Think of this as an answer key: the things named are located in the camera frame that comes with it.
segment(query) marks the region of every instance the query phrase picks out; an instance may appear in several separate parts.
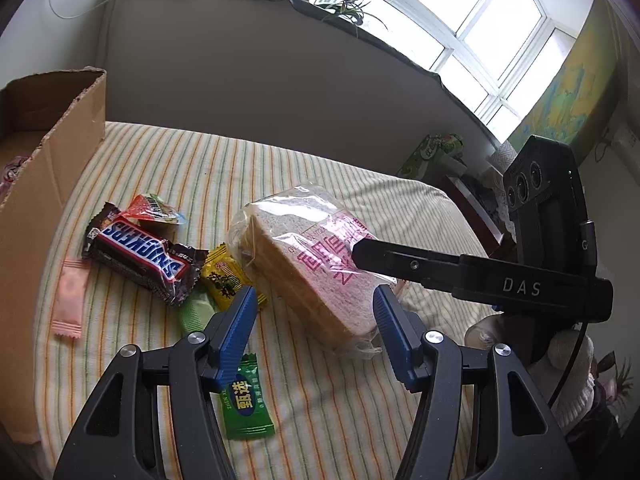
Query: cardboard box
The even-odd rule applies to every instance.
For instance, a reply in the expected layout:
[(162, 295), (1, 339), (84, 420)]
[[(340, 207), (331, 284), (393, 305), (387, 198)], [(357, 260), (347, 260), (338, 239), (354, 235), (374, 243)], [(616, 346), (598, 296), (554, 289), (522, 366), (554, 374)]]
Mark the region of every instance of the cardboard box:
[(34, 310), (49, 245), (82, 170), (104, 139), (106, 73), (36, 74), (0, 90), (0, 171), (29, 156), (0, 204), (0, 421), (39, 440), (33, 396)]

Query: blue oval logo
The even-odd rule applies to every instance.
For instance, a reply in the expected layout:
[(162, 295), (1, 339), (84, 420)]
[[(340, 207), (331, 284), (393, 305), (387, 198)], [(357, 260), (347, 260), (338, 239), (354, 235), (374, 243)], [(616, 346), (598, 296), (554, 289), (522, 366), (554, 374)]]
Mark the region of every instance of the blue oval logo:
[(231, 404), (242, 416), (249, 416), (255, 411), (255, 393), (246, 377), (236, 374), (236, 380), (226, 388)]

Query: window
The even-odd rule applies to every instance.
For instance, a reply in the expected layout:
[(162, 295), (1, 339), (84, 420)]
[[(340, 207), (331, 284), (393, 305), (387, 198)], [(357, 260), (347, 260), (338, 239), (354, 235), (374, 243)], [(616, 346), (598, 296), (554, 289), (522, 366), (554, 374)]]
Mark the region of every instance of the window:
[[(337, 0), (309, 0), (312, 3)], [(362, 28), (443, 84), (504, 142), (558, 72), (574, 38), (538, 0), (364, 0)]]

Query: green snack bag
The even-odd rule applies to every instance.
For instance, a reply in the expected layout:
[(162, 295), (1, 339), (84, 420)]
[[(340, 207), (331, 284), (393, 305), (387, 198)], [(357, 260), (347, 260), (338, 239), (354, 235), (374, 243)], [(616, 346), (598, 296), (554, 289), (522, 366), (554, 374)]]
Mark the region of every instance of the green snack bag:
[(178, 319), (183, 334), (202, 332), (218, 306), (200, 283), (196, 283), (187, 299), (178, 307)]
[(220, 401), (228, 439), (248, 440), (275, 434), (262, 397), (255, 354), (242, 356), (236, 380), (220, 393)]

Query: black mechanical device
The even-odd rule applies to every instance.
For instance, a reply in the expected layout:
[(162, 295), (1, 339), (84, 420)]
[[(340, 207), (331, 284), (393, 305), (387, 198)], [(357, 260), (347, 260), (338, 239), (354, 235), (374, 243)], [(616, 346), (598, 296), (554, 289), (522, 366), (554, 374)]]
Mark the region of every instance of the black mechanical device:
[[(373, 313), (396, 378), (409, 391), (422, 393), (396, 480), (449, 478), (463, 384), (474, 385), (468, 479), (578, 478), (550, 410), (554, 398), (547, 405), (519, 352), (530, 361), (539, 351), (536, 347), (546, 349), (555, 331), (579, 321), (584, 337), (588, 322), (609, 318), (612, 287), (594, 275), (593, 223), (586, 218), (568, 148), (531, 137), (505, 174), (504, 184), (518, 235), (517, 264), (369, 239), (353, 248), (353, 261), (361, 269), (450, 292), (462, 300), (497, 305), (520, 324), (524, 320), (531, 326), (530, 348), (460, 347), (428, 330), (415, 312), (404, 311), (388, 286), (375, 290)], [(82, 409), (54, 480), (164, 479), (159, 385), (170, 388), (182, 478), (235, 480), (210, 393), (219, 393), (235, 377), (256, 315), (255, 290), (245, 287), (203, 332), (191, 333), (170, 348), (121, 348)]]

